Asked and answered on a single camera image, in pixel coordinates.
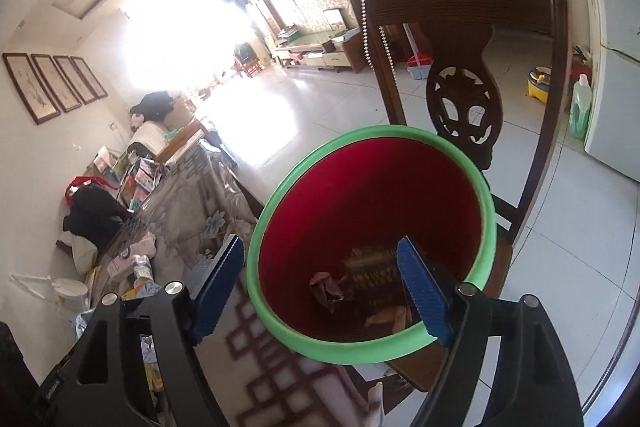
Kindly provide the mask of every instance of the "metal screw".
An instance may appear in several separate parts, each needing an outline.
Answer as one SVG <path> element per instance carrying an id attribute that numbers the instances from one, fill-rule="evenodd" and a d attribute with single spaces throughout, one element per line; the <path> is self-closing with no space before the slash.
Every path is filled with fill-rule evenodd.
<path id="1" fill-rule="evenodd" d="M 177 293 L 180 293 L 182 291 L 182 288 L 184 288 L 184 284 L 182 284 L 180 281 L 173 281 L 164 287 L 164 291 L 166 291 L 169 295 L 176 295 Z"/>
<path id="2" fill-rule="evenodd" d="M 472 297 L 478 291 L 478 288 L 473 286 L 469 282 L 463 282 L 460 286 L 458 286 L 458 291 L 465 295 L 466 297 Z"/>
<path id="3" fill-rule="evenodd" d="M 537 308 L 538 304 L 540 304 L 540 301 L 535 295 L 525 295 L 523 300 L 529 308 Z"/>
<path id="4" fill-rule="evenodd" d="M 105 306 L 111 306 L 117 300 L 118 296 L 115 293 L 107 293 L 107 295 L 102 298 L 102 304 Z"/>

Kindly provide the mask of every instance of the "sunlight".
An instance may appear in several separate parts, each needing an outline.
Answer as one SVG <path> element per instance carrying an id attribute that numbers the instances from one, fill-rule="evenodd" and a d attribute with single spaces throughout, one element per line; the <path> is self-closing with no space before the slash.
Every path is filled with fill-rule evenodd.
<path id="1" fill-rule="evenodd" d="M 122 11 L 131 20 L 127 67 L 140 89 L 207 86 L 252 34 L 247 16 L 221 0 L 130 0 Z"/>
<path id="2" fill-rule="evenodd" d="M 217 87 L 198 110 L 216 125 L 229 149 L 260 166 L 298 134 L 289 102 L 252 78 L 235 78 Z"/>

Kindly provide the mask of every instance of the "white fan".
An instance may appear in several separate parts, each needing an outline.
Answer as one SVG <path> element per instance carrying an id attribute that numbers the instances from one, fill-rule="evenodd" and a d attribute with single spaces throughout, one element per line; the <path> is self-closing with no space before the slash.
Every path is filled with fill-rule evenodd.
<path id="1" fill-rule="evenodd" d="M 52 279 L 50 275 L 47 277 L 34 277 L 31 275 L 18 275 L 15 273 L 10 273 L 9 279 L 11 279 L 21 289 L 39 299 L 53 302 L 59 306 L 68 299 L 80 299 L 82 309 L 84 311 L 88 309 L 88 300 L 86 299 L 86 295 L 89 293 L 89 288 L 87 288 L 86 284 L 83 282 L 76 281 L 75 279 Z M 46 284 L 53 288 L 53 291 L 57 295 L 56 299 L 51 299 L 34 288 L 29 287 L 27 285 L 29 282 Z"/>

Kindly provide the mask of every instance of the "green bucket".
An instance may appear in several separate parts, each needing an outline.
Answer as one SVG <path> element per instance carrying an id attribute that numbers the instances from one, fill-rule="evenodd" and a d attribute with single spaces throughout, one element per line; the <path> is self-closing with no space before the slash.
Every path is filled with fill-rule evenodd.
<path id="1" fill-rule="evenodd" d="M 431 344 L 421 322 L 369 341 L 332 341 L 350 325 L 308 288 L 317 271 L 339 279 L 353 247 L 394 246 L 404 235 L 456 279 L 484 288 L 495 211 L 471 160 L 445 139 L 402 125 L 358 129 L 323 145 L 287 175 L 258 220 L 246 270 L 258 317 L 290 349 L 328 363 L 385 362 Z"/>

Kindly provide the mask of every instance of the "red bag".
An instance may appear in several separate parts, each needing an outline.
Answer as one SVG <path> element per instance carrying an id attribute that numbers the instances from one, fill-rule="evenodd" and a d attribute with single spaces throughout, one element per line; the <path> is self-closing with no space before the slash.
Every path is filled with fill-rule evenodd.
<path id="1" fill-rule="evenodd" d="M 67 185 L 65 190 L 65 201 L 68 206 L 71 206 L 73 204 L 72 197 L 75 191 L 71 191 L 71 189 L 80 188 L 83 185 L 86 185 L 88 182 L 96 182 L 102 187 L 108 187 L 112 188 L 113 190 L 118 190 L 117 187 L 113 187 L 112 185 L 108 184 L 107 181 L 103 178 L 100 178 L 100 176 L 76 176 L 74 180 Z"/>

